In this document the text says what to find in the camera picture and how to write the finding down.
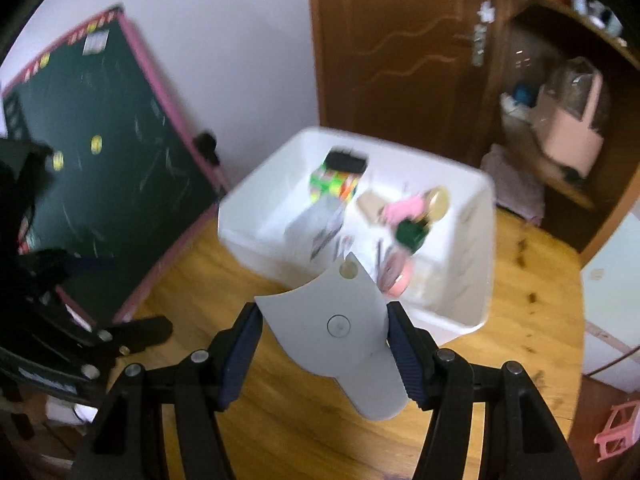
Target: chalkboard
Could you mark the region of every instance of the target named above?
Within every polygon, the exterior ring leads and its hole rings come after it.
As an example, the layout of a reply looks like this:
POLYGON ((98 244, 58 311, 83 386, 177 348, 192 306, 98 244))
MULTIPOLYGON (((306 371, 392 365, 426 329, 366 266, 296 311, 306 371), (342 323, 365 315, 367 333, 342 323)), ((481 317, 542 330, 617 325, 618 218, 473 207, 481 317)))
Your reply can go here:
POLYGON ((82 24, 3 95, 9 138, 55 152, 30 249, 105 259, 100 270, 63 283, 66 296, 100 323, 113 319, 221 195, 148 82, 121 17, 116 7, 82 24))

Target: wooden table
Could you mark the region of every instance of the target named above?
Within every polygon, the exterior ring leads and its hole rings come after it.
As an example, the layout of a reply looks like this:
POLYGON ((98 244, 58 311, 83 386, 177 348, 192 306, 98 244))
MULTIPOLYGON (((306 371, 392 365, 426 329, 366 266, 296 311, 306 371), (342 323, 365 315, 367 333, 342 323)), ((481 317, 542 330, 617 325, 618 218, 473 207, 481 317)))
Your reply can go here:
MULTIPOLYGON (((565 436, 580 386, 582 286, 574 250, 516 217, 497 213, 494 296, 487 324, 449 346, 469 362, 517 360, 542 392, 565 436)), ((218 242, 216 225, 167 272, 138 316, 164 314, 174 336, 122 363, 175 364, 206 348, 255 295, 283 291, 242 267, 218 242)), ((483 407, 476 405, 465 478, 477 478, 483 407)), ((241 398, 218 421, 239 480, 411 478, 430 414, 411 402, 396 418, 358 416, 333 380, 295 365, 265 324, 241 398)), ((183 478, 172 407, 164 408, 173 479, 183 478)))

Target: white plastic bin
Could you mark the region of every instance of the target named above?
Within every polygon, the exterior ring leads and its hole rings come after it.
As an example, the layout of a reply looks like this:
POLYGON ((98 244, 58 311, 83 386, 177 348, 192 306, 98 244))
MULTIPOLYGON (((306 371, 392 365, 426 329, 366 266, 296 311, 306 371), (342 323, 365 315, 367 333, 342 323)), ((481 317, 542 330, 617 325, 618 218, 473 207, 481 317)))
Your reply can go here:
MULTIPOLYGON (((484 325, 494 265, 493 184, 483 172, 431 153, 328 128, 302 130, 224 198, 218 220, 222 243, 243 266, 290 288, 315 278, 317 270, 287 251, 284 231, 311 204, 309 176, 334 147, 369 157, 356 196, 369 187, 392 200, 436 186, 449 189, 449 211, 417 253, 442 266, 440 301, 428 306, 400 301, 413 324, 431 332, 438 345, 484 325)), ((392 243, 390 230, 369 228, 355 203, 347 208, 341 234, 364 243, 378 238, 392 243)))

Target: pink chair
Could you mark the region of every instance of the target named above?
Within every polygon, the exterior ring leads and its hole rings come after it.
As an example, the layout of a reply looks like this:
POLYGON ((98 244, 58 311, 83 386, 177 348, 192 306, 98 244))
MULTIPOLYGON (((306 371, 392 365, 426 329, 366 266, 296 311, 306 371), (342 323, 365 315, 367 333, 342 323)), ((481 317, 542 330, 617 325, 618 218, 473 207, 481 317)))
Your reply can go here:
POLYGON ((638 441, 638 437, 640 437, 640 400, 612 406, 611 416, 604 430, 593 439, 593 443, 600 446, 598 462, 626 451, 638 441))

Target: yellow magnet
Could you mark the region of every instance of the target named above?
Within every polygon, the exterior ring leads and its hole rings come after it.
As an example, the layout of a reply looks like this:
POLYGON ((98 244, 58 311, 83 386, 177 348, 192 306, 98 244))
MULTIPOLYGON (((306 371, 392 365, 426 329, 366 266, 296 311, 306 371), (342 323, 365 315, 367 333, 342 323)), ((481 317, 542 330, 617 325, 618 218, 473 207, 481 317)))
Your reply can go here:
POLYGON ((94 135, 91 138, 91 152, 97 155, 102 151, 102 137, 100 135, 94 135))
POLYGON ((55 152, 53 154, 53 169, 55 171, 60 171, 62 167, 65 165, 65 157, 62 155, 62 152, 55 152))

